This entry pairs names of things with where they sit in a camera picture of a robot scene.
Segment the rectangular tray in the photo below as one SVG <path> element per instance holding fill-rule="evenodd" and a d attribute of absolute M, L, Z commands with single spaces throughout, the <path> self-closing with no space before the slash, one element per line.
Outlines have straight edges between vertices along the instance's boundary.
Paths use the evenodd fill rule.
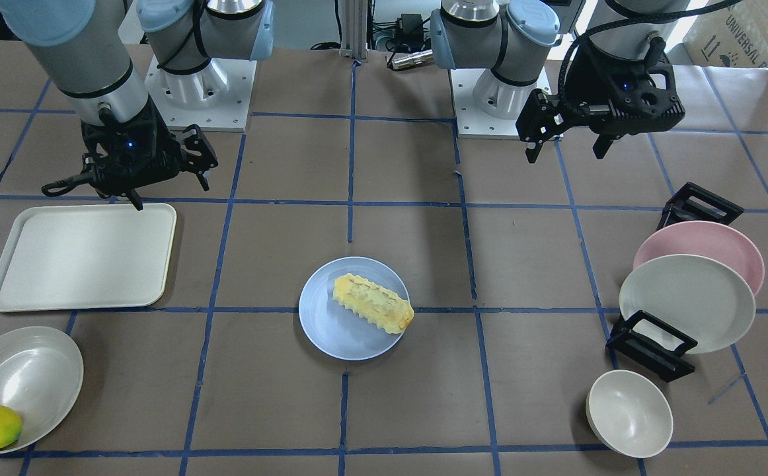
<path fill-rule="evenodd" d="M 0 258 L 0 313 L 149 305 L 163 295 L 176 212 L 166 203 L 35 207 Z"/>

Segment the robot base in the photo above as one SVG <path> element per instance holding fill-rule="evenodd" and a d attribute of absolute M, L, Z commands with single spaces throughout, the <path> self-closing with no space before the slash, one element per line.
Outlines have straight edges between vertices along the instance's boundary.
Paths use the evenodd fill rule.
<path fill-rule="evenodd" d="M 228 74 L 229 90 L 224 93 L 223 102 L 211 108 L 185 109 L 167 99 L 166 91 L 160 84 L 160 75 L 156 73 L 158 60 L 152 58 L 149 73 L 146 75 L 146 89 L 149 90 L 155 106 L 170 130 L 182 130 L 191 124 L 197 124 L 209 132 L 245 132 L 257 62 L 218 58 L 214 61 Z"/>
<path fill-rule="evenodd" d="M 514 139 L 519 141 L 516 132 L 516 118 L 503 120 L 490 116 L 475 103 L 472 90 L 483 69 L 451 69 L 451 97 L 457 115 L 457 135 L 469 139 Z M 551 94 L 545 69 L 540 72 L 534 87 L 540 87 Z"/>

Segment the white mounting plate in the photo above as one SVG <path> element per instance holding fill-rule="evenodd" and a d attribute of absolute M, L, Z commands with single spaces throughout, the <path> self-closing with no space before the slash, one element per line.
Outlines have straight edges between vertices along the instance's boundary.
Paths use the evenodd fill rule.
<path fill-rule="evenodd" d="M 475 103 L 472 90 L 483 69 L 451 69 L 451 98 L 457 115 L 457 135 L 469 139 L 516 139 L 516 120 L 503 120 L 490 116 Z M 551 94 L 545 69 L 540 71 L 535 87 Z"/>
<path fill-rule="evenodd" d="M 245 59 L 218 59 L 228 74 L 231 88 L 226 93 L 226 100 L 205 109 L 184 109 L 167 100 L 166 91 L 161 88 L 160 75 L 157 74 L 158 60 L 152 57 L 149 73 L 146 75 L 146 89 L 152 96 L 164 123 L 171 130 L 182 130 L 191 124 L 197 124 L 207 132 L 245 132 L 249 118 L 249 102 L 252 99 L 254 69 L 258 62 Z"/>

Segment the pink plate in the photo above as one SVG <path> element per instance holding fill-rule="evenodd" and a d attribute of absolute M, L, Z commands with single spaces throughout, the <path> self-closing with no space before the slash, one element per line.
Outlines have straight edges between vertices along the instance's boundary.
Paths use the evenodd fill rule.
<path fill-rule="evenodd" d="M 755 296 L 763 285 L 765 265 L 759 250 L 745 235 L 727 225 L 699 220 L 659 229 L 637 250 L 634 269 L 656 257 L 673 254 L 709 257 L 734 269 Z"/>

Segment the table surface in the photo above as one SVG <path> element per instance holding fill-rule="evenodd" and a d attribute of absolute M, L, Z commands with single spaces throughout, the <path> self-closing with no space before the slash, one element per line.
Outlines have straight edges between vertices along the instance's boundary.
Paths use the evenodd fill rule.
<path fill-rule="evenodd" d="M 130 52 L 145 73 L 151 49 Z M 677 129 L 601 161 L 571 130 L 529 165 L 520 142 L 457 137 L 447 72 L 384 62 L 276 50 L 248 132 L 209 133 L 211 190 L 140 190 L 178 212 L 151 307 L 0 314 L 0 335 L 52 326 L 85 359 L 72 412 L 0 476 L 768 474 L 768 71 L 677 67 Z M 0 253 L 24 209 L 100 203 L 87 186 L 39 195 L 82 151 L 64 96 L 0 42 Z M 637 247 L 687 181 L 746 208 L 734 227 L 767 277 L 748 334 L 663 383 L 604 343 Z M 387 263 L 416 309 L 367 362 L 319 352 L 297 316 L 308 277 L 343 256 Z M 613 368 L 668 398 L 662 454 L 623 457 L 590 430 L 586 393 Z"/>

